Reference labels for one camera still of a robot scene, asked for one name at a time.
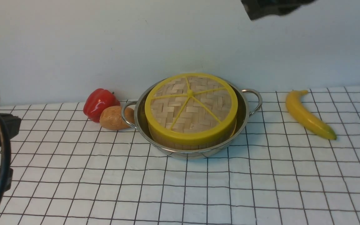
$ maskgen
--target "bamboo steamer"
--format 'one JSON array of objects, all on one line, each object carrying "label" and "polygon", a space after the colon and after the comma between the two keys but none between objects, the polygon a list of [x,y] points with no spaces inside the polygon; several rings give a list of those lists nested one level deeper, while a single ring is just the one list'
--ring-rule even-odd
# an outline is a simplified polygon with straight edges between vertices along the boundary
[{"label": "bamboo steamer", "polygon": [[145,102],[152,138],[179,150],[209,148],[229,139],[238,108],[234,89],[210,74],[188,73],[158,83]]}]

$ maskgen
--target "pot handle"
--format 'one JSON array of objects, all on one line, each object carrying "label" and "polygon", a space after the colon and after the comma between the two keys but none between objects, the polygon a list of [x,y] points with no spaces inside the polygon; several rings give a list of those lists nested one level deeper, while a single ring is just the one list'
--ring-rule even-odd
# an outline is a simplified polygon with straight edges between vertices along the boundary
[{"label": "pot handle", "polygon": [[257,111],[259,111],[260,108],[262,108],[262,96],[259,94],[258,91],[254,90],[254,89],[243,89],[243,90],[241,90],[241,92],[243,92],[243,93],[252,93],[252,94],[257,96],[258,104],[257,104],[256,108],[253,111],[250,112],[250,116],[252,116]]},{"label": "pot handle", "polygon": [[124,116],[124,110],[131,106],[131,105],[135,105],[137,104],[137,101],[132,101],[132,102],[126,102],[126,104],[124,104],[124,106],[122,107],[122,112],[121,112],[121,116],[122,116],[122,120],[125,121],[130,127],[134,128],[134,129],[137,129],[136,125],[133,124],[132,122],[128,121],[126,119],[126,117]]}]

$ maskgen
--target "toy fruit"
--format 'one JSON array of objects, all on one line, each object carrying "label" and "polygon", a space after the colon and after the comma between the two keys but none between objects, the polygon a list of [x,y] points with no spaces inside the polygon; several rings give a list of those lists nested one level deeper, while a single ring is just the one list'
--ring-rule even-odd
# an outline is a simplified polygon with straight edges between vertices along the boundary
[{"label": "toy fruit", "polygon": [[[122,119],[121,111],[122,111],[121,106],[112,106],[106,108],[102,112],[100,117],[101,127],[112,131],[118,131],[129,128],[129,125],[127,125],[127,123]],[[126,108],[124,110],[124,115],[127,120],[134,123],[134,109]]]},{"label": "toy fruit", "polygon": [[336,140],[337,135],[333,129],[314,116],[314,114],[307,111],[301,103],[301,97],[307,93],[307,90],[289,92],[286,97],[286,107],[288,112],[296,121],[302,124],[309,131],[312,131],[314,134],[325,139]]},{"label": "toy fruit", "polygon": [[104,109],[111,106],[120,106],[120,102],[114,93],[103,88],[98,88],[87,98],[83,112],[91,121],[99,123]]}]

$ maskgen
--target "banana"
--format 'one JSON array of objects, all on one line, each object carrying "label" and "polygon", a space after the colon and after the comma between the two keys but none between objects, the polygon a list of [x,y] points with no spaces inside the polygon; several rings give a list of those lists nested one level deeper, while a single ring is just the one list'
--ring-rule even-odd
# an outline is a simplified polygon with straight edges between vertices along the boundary
[{"label": "banana", "polygon": [[333,129],[306,110],[301,103],[301,97],[308,94],[307,90],[290,91],[286,97],[286,107],[292,117],[306,129],[312,131],[314,134],[330,140],[336,140],[337,135]]}]

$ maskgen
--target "toy vegetable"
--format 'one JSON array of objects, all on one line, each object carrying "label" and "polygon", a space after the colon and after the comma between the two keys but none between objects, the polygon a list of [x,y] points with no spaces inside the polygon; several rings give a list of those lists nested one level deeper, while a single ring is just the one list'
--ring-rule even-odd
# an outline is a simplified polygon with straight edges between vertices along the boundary
[{"label": "toy vegetable", "polygon": [[[101,127],[106,128],[112,131],[123,130],[129,128],[126,122],[123,121],[121,115],[122,107],[121,106],[112,106],[106,108],[100,119]],[[126,108],[124,110],[124,116],[127,120],[134,123],[134,109]]]},{"label": "toy vegetable", "polygon": [[83,112],[91,121],[99,123],[104,109],[111,106],[120,106],[120,102],[114,93],[103,88],[98,88],[87,98]]}]

